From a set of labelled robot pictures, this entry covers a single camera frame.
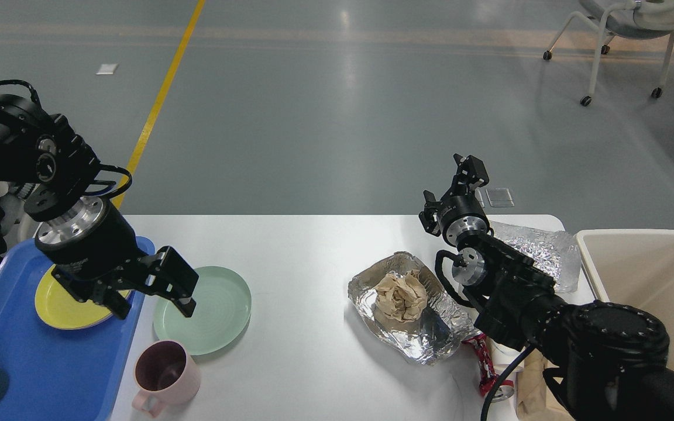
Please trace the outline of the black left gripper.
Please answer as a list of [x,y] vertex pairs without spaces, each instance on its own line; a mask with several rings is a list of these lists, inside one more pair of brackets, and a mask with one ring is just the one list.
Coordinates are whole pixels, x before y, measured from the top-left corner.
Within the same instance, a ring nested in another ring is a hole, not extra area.
[[80,199],[66,216],[37,230],[35,245],[56,265],[53,277],[80,303],[90,299],[125,320],[132,308],[128,296],[139,291],[166,299],[185,318],[194,314],[195,269],[171,246],[145,253],[110,200]]

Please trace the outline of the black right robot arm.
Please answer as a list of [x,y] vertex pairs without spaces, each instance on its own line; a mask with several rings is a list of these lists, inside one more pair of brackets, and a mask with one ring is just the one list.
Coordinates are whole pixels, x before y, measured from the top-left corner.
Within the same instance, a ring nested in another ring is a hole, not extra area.
[[576,420],[674,420],[670,338],[647,311],[596,299],[574,305],[530,256],[494,236],[476,190],[489,183],[482,160],[454,155],[451,187],[424,192],[423,229],[455,251],[439,250],[434,272],[457,304],[477,311],[475,327],[519,351],[553,363],[546,386]]

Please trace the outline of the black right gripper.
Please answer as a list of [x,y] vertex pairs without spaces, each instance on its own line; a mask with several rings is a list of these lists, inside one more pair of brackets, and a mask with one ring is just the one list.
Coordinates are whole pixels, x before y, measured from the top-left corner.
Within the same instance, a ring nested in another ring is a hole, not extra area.
[[490,233],[489,219],[476,195],[477,189],[490,181],[484,162],[473,155],[454,154],[453,159],[457,164],[453,186],[441,200],[433,192],[423,190],[425,203],[419,213],[423,230],[442,236],[447,245],[457,245],[460,236]]

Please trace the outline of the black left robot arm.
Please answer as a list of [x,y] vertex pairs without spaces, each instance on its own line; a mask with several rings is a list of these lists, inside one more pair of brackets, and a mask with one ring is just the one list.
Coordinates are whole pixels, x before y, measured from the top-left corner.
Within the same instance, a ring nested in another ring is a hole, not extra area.
[[35,184],[24,211],[41,223],[36,246],[75,301],[93,301],[125,318],[130,306],[122,291],[135,290],[192,317],[195,269],[171,246],[153,255],[141,251],[112,203],[131,187],[131,172],[102,164],[67,118],[49,115],[22,80],[0,80],[0,182]]

